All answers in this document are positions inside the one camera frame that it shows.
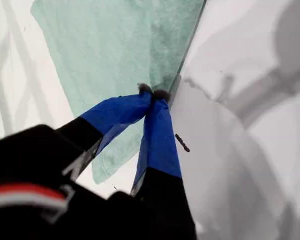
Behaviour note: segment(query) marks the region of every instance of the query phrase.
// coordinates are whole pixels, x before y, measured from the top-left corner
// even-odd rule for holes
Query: mint green cloth
[[[104,99],[136,94],[137,83],[169,90],[204,0],[37,0],[43,30],[74,116]],[[93,161],[98,184],[139,149],[143,121]]]

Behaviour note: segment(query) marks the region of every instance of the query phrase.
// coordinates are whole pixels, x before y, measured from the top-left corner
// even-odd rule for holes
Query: white reflective strip
[[[56,199],[35,193],[0,193],[0,208],[20,205],[32,205],[50,209],[66,210],[68,203],[63,199]]]

